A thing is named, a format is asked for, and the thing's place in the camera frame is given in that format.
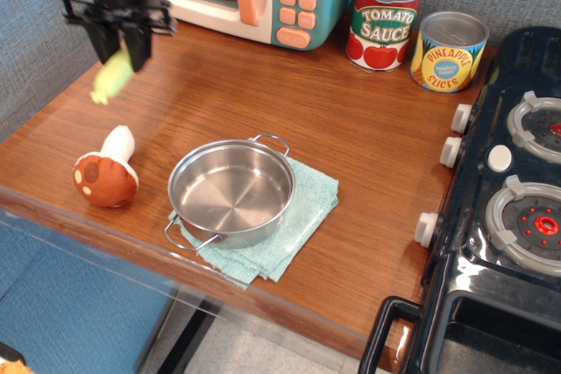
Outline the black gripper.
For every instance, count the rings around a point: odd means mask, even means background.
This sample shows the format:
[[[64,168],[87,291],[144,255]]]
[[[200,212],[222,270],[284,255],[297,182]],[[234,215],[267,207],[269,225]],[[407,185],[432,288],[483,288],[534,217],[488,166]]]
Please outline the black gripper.
[[[86,23],[89,40],[102,64],[120,48],[118,31],[106,25],[122,25],[134,72],[141,70],[152,55],[152,32],[167,35],[176,32],[176,20],[170,16],[167,0],[61,1],[68,23]]]

